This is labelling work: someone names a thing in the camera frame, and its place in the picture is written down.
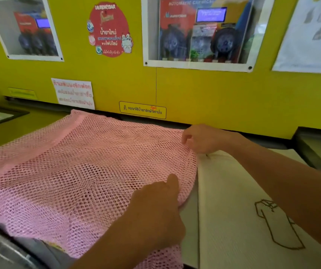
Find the display case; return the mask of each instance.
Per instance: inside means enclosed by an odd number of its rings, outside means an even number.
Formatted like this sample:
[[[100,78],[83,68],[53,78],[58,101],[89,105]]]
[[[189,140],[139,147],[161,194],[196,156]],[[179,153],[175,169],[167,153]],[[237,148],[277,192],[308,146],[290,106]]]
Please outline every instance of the display case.
[[[47,0],[0,0],[0,42],[10,59],[63,61]]]
[[[252,72],[274,0],[141,0],[144,66]]]

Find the white poster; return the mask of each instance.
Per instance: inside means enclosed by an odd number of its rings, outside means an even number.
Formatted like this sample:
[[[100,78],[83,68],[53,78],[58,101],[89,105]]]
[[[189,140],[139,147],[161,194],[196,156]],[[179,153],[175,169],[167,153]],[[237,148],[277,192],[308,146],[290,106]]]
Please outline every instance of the white poster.
[[[273,71],[321,73],[321,0],[299,0]]]
[[[58,103],[78,108],[95,109],[90,81],[51,78]]]

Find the digital screen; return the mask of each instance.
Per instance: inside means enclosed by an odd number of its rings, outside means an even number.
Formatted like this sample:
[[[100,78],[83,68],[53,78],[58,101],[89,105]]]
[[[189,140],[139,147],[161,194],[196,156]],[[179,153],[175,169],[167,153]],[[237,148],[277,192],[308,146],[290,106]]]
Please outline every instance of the digital screen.
[[[195,22],[224,22],[226,10],[226,7],[199,8]]]
[[[39,28],[51,28],[48,19],[36,19],[36,23]]]

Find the forearm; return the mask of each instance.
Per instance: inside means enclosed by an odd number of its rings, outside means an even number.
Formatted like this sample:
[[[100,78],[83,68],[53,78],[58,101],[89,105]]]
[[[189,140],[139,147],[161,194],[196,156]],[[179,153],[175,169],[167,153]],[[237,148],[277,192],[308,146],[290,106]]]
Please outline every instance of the forearm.
[[[235,133],[231,154],[263,190],[321,243],[321,172],[261,147]]]
[[[142,262],[151,250],[122,217],[70,269],[133,269]]]

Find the red round sticker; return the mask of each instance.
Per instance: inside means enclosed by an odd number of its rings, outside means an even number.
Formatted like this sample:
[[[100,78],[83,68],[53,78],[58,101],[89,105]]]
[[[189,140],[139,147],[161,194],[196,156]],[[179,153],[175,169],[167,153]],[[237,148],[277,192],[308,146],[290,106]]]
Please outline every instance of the red round sticker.
[[[132,52],[133,40],[127,19],[115,3],[100,2],[92,9],[87,22],[89,42],[98,55],[118,57]]]

